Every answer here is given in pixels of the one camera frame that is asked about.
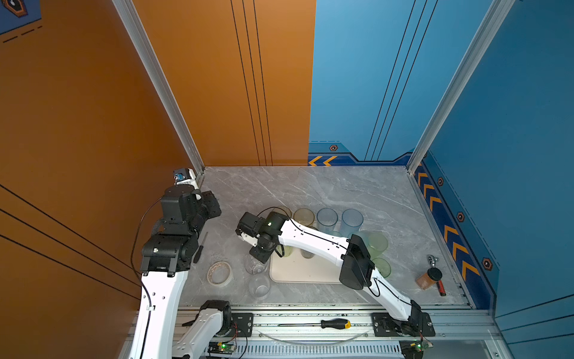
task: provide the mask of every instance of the black screwdriver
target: black screwdriver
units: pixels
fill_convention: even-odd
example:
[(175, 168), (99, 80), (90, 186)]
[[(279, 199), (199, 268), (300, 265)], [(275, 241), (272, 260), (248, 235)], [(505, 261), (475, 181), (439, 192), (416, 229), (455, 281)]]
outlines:
[(199, 246), (199, 248), (197, 249), (197, 252), (195, 253), (195, 256), (193, 257), (193, 262), (197, 263), (199, 262), (199, 257), (201, 257), (201, 252), (203, 251), (203, 244), (205, 243), (205, 239), (207, 238), (207, 233), (209, 232), (205, 232), (205, 235), (203, 236), (203, 240), (201, 241), (201, 245)]
[(343, 318), (331, 319), (330, 321), (321, 321), (321, 324), (315, 323), (288, 323), (279, 324), (279, 326), (293, 326), (293, 327), (321, 327), (321, 328), (334, 328), (334, 329), (349, 329), (351, 322)]

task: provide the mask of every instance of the spice jar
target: spice jar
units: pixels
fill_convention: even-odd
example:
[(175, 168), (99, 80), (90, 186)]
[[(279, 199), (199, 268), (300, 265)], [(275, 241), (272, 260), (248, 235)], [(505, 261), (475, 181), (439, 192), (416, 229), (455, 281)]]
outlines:
[(425, 290), (438, 282), (443, 277), (443, 273), (438, 268), (429, 268), (429, 270), (417, 279), (417, 284)]

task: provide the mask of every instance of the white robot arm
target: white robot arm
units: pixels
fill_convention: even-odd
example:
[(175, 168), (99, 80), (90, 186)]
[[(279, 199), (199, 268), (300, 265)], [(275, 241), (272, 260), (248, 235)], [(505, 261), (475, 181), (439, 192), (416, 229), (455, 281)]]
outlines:
[(249, 253), (263, 263), (278, 245), (298, 247), (329, 260), (341, 268), (341, 283), (374, 297), (399, 322), (404, 334), (417, 336), (422, 330), (421, 307), (383, 278), (359, 236), (334, 237), (274, 211), (267, 218), (246, 212), (235, 232), (253, 246)]
[(142, 299), (130, 358), (197, 359), (218, 332), (231, 327), (229, 302), (209, 300), (187, 333), (172, 346), (177, 306), (205, 222), (221, 214), (211, 191), (201, 192), (191, 169), (174, 171), (176, 185), (161, 198), (164, 230), (143, 246)]

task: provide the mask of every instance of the blue plastic cup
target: blue plastic cup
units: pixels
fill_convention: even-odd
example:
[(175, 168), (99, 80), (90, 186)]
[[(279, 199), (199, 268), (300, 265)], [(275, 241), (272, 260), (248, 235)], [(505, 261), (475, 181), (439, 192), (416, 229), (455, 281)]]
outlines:
[(363, 224), (363, 215), (358, 210), (348, 209), (341, 216), (341, 229), (343, 237), (350, 237), (351, 233), (359, 230)]
[(323, 208), (317, 212), (317, 228), (323, 233), (330, 233), (335, 229), (339, 215), (331, 208)]

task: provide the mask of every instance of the clear plastic cup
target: clear plastic cup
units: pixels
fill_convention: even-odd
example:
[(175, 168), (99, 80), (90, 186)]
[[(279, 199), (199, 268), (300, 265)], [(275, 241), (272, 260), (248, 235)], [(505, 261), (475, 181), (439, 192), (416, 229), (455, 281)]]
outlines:
[[(291, 246), (283, 246), (285, 248), (285, 253), (283, 254), (283, 258), (289, 257), (293, 253), (293, 247)], [(277, 246), (277, 251), (281, 253), (281, 246)]]
[(335, 229), (339, 215), (331, 208), (323, 208), (317, 212), (317, 228), (323, 233), (330, 233)]
[(389, 240), (381, 232), (373, 232), (369, 234), (368, 245), (383, 253), (389, 247)]
[(391, 265), (383, 258), (374, 258), (371, 259), (375, 264), (375, 267), (379, 270), (379, 273), (383, 276), (383, 278), (387, 278), (391, 275)]
[(315, 214), (309, 208), (299, 208), (293, 213), (293, 220), (308, 227), (315, 221)]
[(341, 216), (341, 228), (339, 232), (343, 237), (350, 237), (351, 233), (357, 232), (363, 224), (363, 215), (354, 209), (348, 209)]
[(268, 266), (269, 266), (269, 262), (261, 263), (260, 261), (258, 261), (255, 257), (253, 257), (250, 254), (245, 256), (245, 270), (249, 274), (256, 275), (259, 273), (263, 273), (264, 271), (267, 270)]
[(267, 297), (271, 290), (271, 281), (266, 273), (254, 275), (247, 284), (249, 294), (254, 299), (263, 299)]

